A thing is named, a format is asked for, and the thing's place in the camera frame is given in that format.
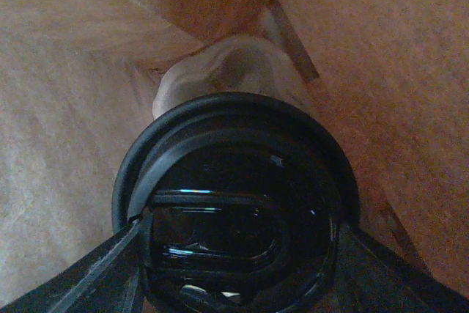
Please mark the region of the brown cardboard cup carrier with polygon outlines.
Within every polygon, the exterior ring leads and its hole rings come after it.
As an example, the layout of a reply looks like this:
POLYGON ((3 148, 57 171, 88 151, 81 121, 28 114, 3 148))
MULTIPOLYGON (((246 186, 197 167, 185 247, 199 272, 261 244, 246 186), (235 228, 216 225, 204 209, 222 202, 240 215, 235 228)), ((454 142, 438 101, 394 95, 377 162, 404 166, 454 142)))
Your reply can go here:
POLYGON ((167 70, 153 100, 153 118, 186 101, 222 92, 272 97, 316 115, 290 57, 267 40, 240 35, 211 45, 167 70))

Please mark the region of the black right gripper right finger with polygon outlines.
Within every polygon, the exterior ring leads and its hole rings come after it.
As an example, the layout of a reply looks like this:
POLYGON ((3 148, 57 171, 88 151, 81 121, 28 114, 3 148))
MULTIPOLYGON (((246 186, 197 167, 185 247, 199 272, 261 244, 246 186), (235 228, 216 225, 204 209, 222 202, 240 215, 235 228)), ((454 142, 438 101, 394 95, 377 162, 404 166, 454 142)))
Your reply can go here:
POLYGON ((335 293, 342 312, 467 312, 468 299, 371 236, 341 226, 335 293))

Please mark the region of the brown paper bag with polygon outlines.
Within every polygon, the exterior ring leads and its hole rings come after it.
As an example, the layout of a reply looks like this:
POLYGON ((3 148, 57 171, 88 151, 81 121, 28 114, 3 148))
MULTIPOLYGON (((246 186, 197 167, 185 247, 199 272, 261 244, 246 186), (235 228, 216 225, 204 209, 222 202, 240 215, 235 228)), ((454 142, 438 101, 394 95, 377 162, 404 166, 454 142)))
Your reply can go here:
MULTIPOLYGON (((361 226, 468 294, 468 0, 278 0, 303 91, 354 169, 361 226)), ((1 303, 111 230, 160 75, 269 0, 1 0, 1 303)))

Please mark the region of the black cup lid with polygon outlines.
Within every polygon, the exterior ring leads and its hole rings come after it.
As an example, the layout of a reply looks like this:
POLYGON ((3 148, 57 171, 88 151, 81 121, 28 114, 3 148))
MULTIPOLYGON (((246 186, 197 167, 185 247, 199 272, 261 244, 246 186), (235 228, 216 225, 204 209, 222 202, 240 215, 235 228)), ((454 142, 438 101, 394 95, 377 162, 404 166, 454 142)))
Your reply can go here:
POLYGON ((350 162, 299 108, 249 93, 169 110, 128 150, 112 223, 142 221, 141 284, 160 312, 307 312, 360 217, 350 162))

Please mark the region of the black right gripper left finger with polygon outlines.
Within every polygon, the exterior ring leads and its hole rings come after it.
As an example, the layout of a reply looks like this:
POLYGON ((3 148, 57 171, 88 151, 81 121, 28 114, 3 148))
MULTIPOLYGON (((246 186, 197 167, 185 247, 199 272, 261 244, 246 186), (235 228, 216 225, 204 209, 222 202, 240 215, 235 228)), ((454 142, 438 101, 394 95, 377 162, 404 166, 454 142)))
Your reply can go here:
POLYGON ((68 269, 3 306, 2 312, 141 312, 141 238, 137 218, 68 269))

